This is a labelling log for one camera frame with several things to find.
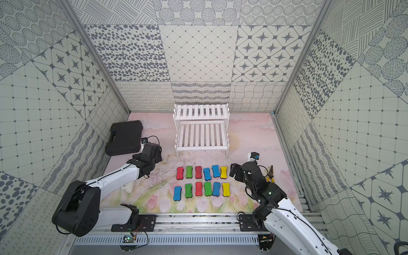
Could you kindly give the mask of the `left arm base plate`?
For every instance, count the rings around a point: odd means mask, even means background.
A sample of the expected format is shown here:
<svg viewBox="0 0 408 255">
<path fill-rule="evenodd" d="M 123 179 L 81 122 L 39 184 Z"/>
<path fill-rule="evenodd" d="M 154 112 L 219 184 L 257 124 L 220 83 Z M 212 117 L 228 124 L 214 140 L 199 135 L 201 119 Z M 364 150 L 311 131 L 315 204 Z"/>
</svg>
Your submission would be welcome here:
<svg viewBox="0 0 408 255">
<path fill-rule="evenodd" d="M 156 225 L 157 215 L 133 215 L 125 224 L 112 225 L 112 232 L 153 232 Z"/>
</svg>

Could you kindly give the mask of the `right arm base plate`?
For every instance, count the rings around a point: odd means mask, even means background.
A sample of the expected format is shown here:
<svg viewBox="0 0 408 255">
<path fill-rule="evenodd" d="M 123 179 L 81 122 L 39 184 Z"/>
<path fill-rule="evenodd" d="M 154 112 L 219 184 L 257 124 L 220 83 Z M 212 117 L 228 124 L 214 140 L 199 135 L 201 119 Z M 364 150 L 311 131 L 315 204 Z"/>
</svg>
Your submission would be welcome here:
<svg viewBox="0 0 408 255">
<path fill-rule="evenodd" d="M 252 214 L 245 214 L 240 212 L 237 214 L 237 220 L 239 222 L 241 232 L 267 232 L 264 224 L 259 222 L 257 223 L 254 220 Z"/>
</svg>

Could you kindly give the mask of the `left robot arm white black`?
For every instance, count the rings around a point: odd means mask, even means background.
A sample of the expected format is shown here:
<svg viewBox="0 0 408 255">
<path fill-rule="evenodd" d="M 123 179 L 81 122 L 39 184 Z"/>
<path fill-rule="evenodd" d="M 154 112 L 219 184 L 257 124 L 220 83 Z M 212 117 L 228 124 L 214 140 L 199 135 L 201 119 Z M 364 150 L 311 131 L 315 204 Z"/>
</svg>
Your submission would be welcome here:
<svg viewBox="0 0 408 255">
<path fill-rule="evenodd" d="M 53 216 L 52 223 L 60 234 L 83 237 L 94 228 L 110 225 L 112 231 L 136 231 L 140 226 L 139 209 L 130 204 L 101 208 L 101 201 L 120 187 L 149 178 L 162 161 L 162 148 L 148 142 L 119 169 L 86 182 L 74 181 L 67 187 Z"/>
</svg>

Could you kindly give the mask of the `shelf yellow eraser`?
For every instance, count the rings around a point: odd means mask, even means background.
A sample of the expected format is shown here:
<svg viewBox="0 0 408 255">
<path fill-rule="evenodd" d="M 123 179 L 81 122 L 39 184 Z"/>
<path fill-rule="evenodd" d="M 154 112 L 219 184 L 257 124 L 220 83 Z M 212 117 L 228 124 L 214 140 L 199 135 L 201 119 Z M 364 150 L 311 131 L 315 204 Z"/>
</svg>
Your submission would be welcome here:
<svg viewBox="0 0 408 255">
<path fill-rule="evenodd" d="M 226 166 L 221 167 L 220 178 L 221 179 L 227 179 L 227 167 Z"/>
<path fill-rule="evenodd" d="M 222 188 L 223 188 L 223 196 L 224 197 L 230 197 L 231 196 L 230 184 L 229 183 L 222 183 Z"/>
</svg>

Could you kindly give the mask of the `shelf red eraser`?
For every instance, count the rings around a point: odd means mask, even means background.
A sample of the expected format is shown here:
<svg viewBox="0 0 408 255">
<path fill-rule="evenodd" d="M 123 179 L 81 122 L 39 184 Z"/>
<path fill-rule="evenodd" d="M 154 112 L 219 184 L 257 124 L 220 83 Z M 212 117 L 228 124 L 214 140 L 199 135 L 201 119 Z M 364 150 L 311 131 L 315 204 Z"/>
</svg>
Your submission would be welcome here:
<svg viewBox="0 0 408 255">
<path fill-rule="evenodd" d="M 203 168 L 201 166 L 196 166 L 194 170 L 196 179 L 203 178 Z"/>
<path fill-rule="evenodd" d="M 182 180 L 184 178 L 184 168 L 183 167 L 178 167 L 177 168 L 177 173 L 176 173 L 176 179 L 177 180 Z"/>
<path fill-rule="evenodd" d="M 200 197 L 203 195 L 203 183 L 202 182 L 196 182 L 195 183 L 195 196 Z"/>
</svg>

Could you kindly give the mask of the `shelf green eraser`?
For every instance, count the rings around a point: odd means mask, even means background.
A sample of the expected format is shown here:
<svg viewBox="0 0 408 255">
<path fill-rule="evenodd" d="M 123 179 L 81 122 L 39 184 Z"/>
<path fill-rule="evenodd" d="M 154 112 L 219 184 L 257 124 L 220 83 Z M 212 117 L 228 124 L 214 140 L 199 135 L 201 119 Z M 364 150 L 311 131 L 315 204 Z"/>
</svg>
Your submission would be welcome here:
<svg viewBox="0 0 408 255">
<path fill-rule="evenodd" d="M 185 197 L 186 198 L 192 198 L 193 197 L 193 192 L 192 192 L 192 184 L 191 183 L 187 183 L 185 185 Z"/>
<path fill-rule="evenodd" d="M 193 178 L 193 167 L 192 166 L 186 167 L 186 178 L 187 179 Z"/>
<path fill-rule="evenodd" d="M 211 182 L 205 182 L 204 183 L 204 190 L 205 190 L 205 196 L 212 196 L 212 186 L 211 186 Z"/>
</svg>

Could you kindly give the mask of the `white wooden slatted shelf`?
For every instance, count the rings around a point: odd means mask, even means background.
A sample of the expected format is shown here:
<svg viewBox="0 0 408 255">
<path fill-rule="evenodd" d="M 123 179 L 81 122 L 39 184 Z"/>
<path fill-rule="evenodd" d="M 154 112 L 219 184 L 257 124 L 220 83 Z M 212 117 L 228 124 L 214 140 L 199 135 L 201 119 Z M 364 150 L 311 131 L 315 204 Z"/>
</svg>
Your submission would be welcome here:
<svg viewBox="0 0 408 255">
<path fill-rule="evenodd" d="M 218 150 L 229 152 L 229 104 L 174 105 L 175 152 Z"/>
</svg>

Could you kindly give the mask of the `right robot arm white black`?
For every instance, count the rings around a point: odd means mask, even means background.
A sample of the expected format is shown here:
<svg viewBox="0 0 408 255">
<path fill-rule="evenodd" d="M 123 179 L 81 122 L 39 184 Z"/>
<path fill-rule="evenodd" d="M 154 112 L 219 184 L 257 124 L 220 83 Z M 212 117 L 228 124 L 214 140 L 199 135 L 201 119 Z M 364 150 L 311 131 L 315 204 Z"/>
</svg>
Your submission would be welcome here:
<svg viewBox="0 0 408 255">
<path fill-rule="evenodd" d="M 249 197 L 259 206 L 252 212 L 253 221 L 277 236 L 297 255 L 350 255 L 325 238 L 293 205 L 286 193 L 276 184 L 267 181 L 260 165 L 248 161 L 232 164 L 230 174 L 245 184 Z"/>
</svg>

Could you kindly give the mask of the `shelf blue eraser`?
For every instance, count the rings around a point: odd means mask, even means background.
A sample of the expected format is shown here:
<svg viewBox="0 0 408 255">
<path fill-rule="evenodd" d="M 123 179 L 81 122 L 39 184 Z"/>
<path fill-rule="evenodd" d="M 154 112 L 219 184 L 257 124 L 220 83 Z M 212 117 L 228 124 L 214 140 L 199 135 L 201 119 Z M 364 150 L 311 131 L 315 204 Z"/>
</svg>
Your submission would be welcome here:
<svg viewBox="0 0 408 255">
<path fill-rule="evenodd" d="M 212 191 L 213 196 L 216 196 L 216 197 L 220 196 L 220 188 L 221 188 L 221 184 L 219 182 L 213 183 L 213 191 Z"/>
<path fill-rule="evenodd" d="M 180 187 L 180 186 L 174 187 L 173 200 L 174 201 L 180 201 L 181 200 L 181 194 L 182 194 L 182 187 Z"/>
<path fill-rule="evenodd" d="M 211 180 L 210 168 L 204 168 L 203 173 L 205 181 L 210 181 Z"/>
</svg>

